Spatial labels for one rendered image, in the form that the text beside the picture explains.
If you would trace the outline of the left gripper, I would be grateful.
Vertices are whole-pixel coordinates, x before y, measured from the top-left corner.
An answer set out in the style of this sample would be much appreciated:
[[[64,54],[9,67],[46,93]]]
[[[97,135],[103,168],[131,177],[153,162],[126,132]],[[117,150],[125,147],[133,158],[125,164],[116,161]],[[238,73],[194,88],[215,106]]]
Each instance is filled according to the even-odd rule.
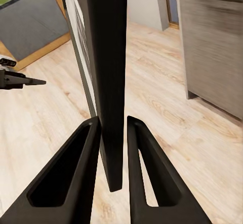
[[[28,78],[24,74],[0,69],[0,89],[22,89],[30,85],[45,85],[47,82],[43,80]]]

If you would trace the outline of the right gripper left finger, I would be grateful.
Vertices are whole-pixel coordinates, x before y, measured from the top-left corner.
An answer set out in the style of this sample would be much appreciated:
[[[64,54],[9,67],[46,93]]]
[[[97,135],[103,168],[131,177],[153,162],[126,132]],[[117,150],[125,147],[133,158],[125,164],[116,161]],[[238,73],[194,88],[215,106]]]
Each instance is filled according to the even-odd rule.
[[[101,127],[84,121],[38,173],[0,224],[90,224]]]

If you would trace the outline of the poster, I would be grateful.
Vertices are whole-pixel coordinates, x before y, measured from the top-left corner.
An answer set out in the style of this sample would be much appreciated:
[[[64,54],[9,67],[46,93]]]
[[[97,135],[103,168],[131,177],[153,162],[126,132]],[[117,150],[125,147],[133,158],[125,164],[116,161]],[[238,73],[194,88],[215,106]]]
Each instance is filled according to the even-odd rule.
[[[109,190],[123,188],[127,0],[62,0]]]

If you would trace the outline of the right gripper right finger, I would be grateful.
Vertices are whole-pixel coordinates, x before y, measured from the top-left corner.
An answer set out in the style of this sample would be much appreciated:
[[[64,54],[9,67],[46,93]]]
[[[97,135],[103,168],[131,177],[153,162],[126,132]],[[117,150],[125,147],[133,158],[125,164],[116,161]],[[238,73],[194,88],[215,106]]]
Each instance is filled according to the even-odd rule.
[[[131,224],[213,224],[146,124],[127,117]],[[141,151],[158,207],[146,202]]]

